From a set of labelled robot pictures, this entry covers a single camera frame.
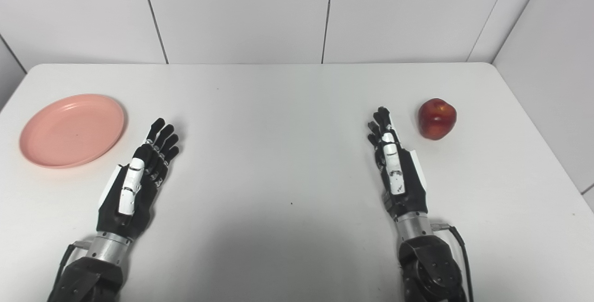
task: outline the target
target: white table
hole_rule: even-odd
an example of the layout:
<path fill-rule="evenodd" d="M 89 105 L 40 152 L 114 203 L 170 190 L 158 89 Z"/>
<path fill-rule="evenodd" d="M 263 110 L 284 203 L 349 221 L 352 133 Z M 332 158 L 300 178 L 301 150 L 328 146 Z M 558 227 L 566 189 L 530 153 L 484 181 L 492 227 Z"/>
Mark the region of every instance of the white table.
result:
<path fill-rule="evenodd" d="M 82 167 L 24 160 L 27 120 L 78 93 L 123 105 L 121 140 Z M 429 141 L 414 118 L 436 96 L 458 124 Z M 380 105 L 418 150 L 429 216 L 467 243 L 477 302 L 594 298 L 594 215 L 490 65 L 39 65 L 0 113 L 0 300 L 45 300 L 66 245 L 95 232 L 114 165 L 162 116 L 182 153 L 122 302 L 401 301 L 366 139 Z"/>

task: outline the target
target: silver cylindrical wrist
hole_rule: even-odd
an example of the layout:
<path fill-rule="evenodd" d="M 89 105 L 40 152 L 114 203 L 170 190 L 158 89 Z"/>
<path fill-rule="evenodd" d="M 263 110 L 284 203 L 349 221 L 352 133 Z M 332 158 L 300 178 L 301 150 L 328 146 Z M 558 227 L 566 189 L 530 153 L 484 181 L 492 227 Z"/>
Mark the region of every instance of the silver cylindrical wrist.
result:
<path fill-rule="evenodd" d="M 119 266 L 131 243 L 132 240 L 129 238 L 98 231 L 86 256 Z"/>
<path fill-rule="evenodd" d="M 396 228 L 401 240 L 432 235 L 431 224 L 424 212 L 408 212 L 396 218 Z"/>

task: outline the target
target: robotic hand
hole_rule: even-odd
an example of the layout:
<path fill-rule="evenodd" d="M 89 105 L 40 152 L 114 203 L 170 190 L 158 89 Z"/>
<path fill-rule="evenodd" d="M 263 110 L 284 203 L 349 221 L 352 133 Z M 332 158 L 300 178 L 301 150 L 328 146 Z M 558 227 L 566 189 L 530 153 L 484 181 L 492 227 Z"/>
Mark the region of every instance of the robotic hand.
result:
<path fill-rule="evenodd" d="M 374 146 L 375 162 L 384 183 L 382 200 L 401 238 L 398 259 L 403 271 L 405 301 L 466 302 L 460 268 L 452 258 L 449 245 L 433 235 L 427 218 L 425 177 L 416 152 L 401 147 L 386 108 L 378 108 L 373 118 L 375 122 L 368 124 L 371 130 L 368 139 Z"/>
<path fill-rule="evenodd" d="M 48 302 L 113 302 L 123 285 L 121 262 L 134 239 L 146 230 L 150 208 L 180 152 L 174 146 L 174 127 L 159 118 L 128 165 L 118 165 L 99 201 L 97 235 L 92 243 L 77 241 L 68 246 Z M 87 255 L 64 269 L 73 249 Z"/>

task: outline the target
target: red apple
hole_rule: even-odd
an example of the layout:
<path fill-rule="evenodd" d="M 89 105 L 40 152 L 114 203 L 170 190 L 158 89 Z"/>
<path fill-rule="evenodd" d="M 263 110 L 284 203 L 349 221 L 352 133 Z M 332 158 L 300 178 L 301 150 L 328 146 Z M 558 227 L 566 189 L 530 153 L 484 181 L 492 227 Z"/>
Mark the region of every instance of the red apple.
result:
<path fill-rule="evenodd" d="M 456 109 L 442 99 L 429 99 L 419 109 L 419 131 L 426 139 L 439 140 L 454 128 Z"/>

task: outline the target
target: white wall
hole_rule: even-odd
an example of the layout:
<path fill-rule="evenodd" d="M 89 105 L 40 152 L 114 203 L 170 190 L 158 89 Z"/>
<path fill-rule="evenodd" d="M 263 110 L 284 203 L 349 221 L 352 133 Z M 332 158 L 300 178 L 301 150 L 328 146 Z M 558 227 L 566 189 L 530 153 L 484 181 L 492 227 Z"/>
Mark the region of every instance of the white wall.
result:
<path fill-rule="evenodd" d="M 13 94 L 23 76 L 25 72 L 0 39 L 0 109 Z"/>
<path fill-rule="evenodd" d="M 526 2 L 331 0 L 324 62 L 490 62 Z"/>
<path fill-rule="evenodd" d="M 147 0 L 0 0 L 0 33 L 39 63 L 164 63 Z"/>
<path fill-rule="evenodd" d="M 319 63 L 328 0 L 151 0 L 170 63 Z"/>
<path fill-rule="evenodd" d="M 172 63 L 318 63 L 329 0 L 151 0 Z M 331 0 L 325 62 L 491 61 L 527 0 Z M 24 67 L 163 63 L 147 0 L 0 0 Z"/>
<path fill-rule="evenodd" d="M 593 9 L 531 0 L 494 63 L 582 192 L 594 183 Z"/>

